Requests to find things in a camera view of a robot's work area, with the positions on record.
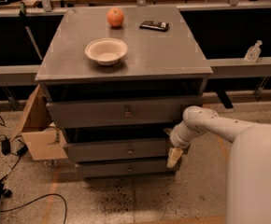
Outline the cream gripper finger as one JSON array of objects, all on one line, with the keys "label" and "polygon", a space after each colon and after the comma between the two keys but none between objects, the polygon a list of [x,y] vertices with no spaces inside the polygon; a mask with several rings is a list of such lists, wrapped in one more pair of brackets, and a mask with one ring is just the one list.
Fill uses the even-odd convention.
[{"label": "cream gripper finger", "polygon": [[167,167],[173,168],[183,155],[183,150],[179,147],[171,147],[168,152]]}]

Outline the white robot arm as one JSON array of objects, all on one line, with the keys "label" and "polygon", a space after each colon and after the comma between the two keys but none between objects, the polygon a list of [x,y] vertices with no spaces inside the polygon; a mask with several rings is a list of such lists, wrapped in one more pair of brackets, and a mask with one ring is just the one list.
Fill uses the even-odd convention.
[{"label": "white robot arm", "polygon": [[167,166],[174,167],[191,141],[206,132],[232,143],[225,224],[271,224],[271,124],[228,119],[212,109],[190,106],[169,132]]}]

